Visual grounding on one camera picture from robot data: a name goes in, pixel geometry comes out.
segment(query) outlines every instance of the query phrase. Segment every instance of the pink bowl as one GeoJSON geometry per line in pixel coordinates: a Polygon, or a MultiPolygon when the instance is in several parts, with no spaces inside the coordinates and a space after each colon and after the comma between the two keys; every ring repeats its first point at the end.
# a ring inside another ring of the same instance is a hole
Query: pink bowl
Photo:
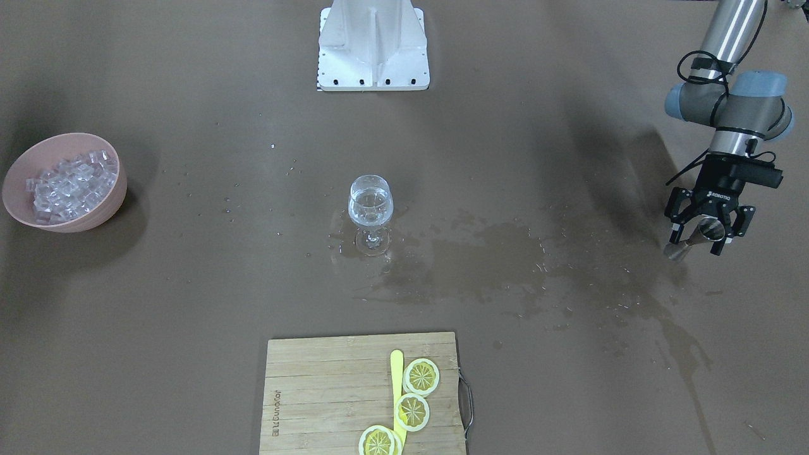
{"type": "Polygon", "coordinates": [[[2,184],[2,202],[17,221],[34,228],[53,232],[80,232],[95,228],[110,219],[121,208],[126,195],[126,172],[121,157],[109,142],[87,133],[53,136],[29,148],[11,165],[2,184]],[[60,224],[37,224],[33,196],[25,191],[25,181],[45,169],[53,169],[62,159],[73,159],[91,150],[106,150],[118,160],[118,177],[107,196],[96,208],[77,219],[60,224]]]}

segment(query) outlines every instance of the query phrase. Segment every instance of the glass base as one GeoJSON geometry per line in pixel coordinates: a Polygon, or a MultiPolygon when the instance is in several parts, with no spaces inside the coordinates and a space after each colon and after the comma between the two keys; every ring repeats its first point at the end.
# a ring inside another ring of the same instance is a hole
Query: glass base
{"type": "Polygon", "coordinates": [[[354,237],[354,244],[357,245],[357,250],[366,256],[379,256],[388,251],[388,246],[391,244],[391,233],[386,227],[377,231],[358,229],[357,235],[354,237]]]}

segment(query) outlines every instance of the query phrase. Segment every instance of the lemon slice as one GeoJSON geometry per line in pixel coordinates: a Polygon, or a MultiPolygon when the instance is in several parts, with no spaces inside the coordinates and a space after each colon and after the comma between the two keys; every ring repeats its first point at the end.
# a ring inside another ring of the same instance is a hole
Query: lemon slice
{"type": "Polygon", "coordinates": [[[402,442],[402,438],[396,434],[393,430],[391,430],[393,434],[393,439],[396,441],[396,450],[393,451],[393,455],[402,455],[402,450],[405,450],[405,443],[402,442]]]}
{"type": "Polygon", "coordinates": [[[415,359],[404,370],[402,386],[410,393],[426,397],[438,387],[438,367],[430,359],[415,359]]]}
{"type": "Polygon", "coordinates": [[[396,455],[395,438],[390,429],[372,425],[359,438],[359,455],[396,455]]]}
{"type": "Polygon", "coordinates": [[[409,432],[421,430],[430,420],[430,405],[418,393],[405,393],[393,409],[396,421],[409,432]]]}

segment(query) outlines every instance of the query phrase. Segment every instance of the bamboo board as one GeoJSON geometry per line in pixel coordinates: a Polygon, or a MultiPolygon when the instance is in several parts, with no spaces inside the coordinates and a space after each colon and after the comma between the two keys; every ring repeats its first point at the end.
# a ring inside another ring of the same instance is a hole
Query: bamboo board
{"type": "Polygon", "coordinates": [[[395,349],[405,367],[427,357],[441,372],[430,421],[408,433],[403,455],[466,455],[452,332],[270,340],[259,454],[356,455],[363,430],[392,428],[395,349]]]}

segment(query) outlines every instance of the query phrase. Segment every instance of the cutting board handle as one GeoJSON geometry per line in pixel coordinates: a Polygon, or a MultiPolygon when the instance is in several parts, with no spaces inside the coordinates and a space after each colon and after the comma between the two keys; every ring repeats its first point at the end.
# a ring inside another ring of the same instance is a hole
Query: cutting board handle
{"type": "Polygon", "coordinates": [[[464,425],[464,439],[469,440],[469,428],[475,421],[475,398],[472,395],[472,386],[464,377],[464,372],[458,368],[458,402],[460,403],[461,423],[464,425]],[[464,409],[468,412],[469,418],[464,419],[464,409]]]}

